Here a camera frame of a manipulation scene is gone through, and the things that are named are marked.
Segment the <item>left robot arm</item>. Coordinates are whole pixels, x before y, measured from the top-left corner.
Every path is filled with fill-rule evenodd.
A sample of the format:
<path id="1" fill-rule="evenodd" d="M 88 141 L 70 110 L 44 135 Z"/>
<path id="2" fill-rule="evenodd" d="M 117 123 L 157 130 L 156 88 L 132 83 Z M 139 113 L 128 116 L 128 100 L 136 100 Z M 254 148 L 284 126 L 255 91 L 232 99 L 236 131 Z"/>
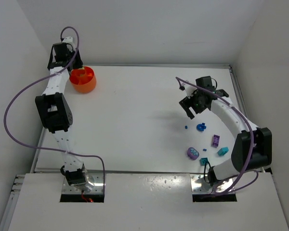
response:
<path id="1" fill-rule="evenodd" d="M 60 42 L 53 44 L 48 69 L 51 77 L 41 96 L 35 98 L 35 104 L 44 128 L 55 138 L 62 150 L 64 165 L 61 173 L 69 186 L 83 188 L 88 182 L 82 160 L 72 154 L 73 115 L 64 97 L 71 67 L 67 64 L 76 54 L 73 43 Z"/>

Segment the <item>purple flower lego piece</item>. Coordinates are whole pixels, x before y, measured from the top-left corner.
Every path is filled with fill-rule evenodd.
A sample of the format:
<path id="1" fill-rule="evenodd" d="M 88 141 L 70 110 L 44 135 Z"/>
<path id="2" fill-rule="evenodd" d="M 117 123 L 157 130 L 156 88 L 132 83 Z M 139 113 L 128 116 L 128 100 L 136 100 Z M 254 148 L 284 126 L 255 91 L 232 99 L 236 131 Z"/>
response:
<path id="1" fill-rule="evenodd" d="M 197 160 L 199 157 L 199 152 L 193 147 L 189 147 L 186 154 L 191 160 Z"/>

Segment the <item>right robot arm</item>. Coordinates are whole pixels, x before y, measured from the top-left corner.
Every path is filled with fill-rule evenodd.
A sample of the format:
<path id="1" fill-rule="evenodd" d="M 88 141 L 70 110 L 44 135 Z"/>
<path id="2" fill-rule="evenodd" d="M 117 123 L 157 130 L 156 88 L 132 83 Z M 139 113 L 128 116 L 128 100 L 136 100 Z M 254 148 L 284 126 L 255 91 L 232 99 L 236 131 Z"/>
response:
<path id="1" fill-rule="evenodd" d="M 205 110 L 214 113 L 235 138 L 230 159 L 211 166 L 206 180 L 211 186 L 235 178 L 235 186 L 247 171 L 257 170 L 272 163 L 272 133 L 249 121 L 233 104 L 229 94 L 218 89 L 210 76 L 196 79 L 195 84 L 176 79 L 186 96 L 179 104 L 190 119 Z"/>

